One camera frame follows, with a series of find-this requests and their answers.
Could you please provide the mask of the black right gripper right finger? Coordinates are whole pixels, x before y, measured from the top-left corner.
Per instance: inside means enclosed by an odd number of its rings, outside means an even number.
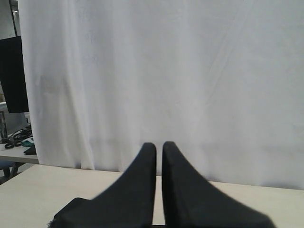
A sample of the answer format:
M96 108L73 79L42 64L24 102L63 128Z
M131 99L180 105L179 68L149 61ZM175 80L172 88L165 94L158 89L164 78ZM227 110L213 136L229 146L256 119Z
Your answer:
M175 142L162 149L162 200L168 228L273 228L271 218L213 186Z

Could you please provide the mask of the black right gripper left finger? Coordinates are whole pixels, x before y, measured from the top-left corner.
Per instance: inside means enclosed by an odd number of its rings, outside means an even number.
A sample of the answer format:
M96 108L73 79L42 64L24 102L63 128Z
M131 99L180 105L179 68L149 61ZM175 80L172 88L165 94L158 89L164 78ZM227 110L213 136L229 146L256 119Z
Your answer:
M64 207L55 228L150 228L156 186L156 147L142 145L127 170L105 191L72 208Z

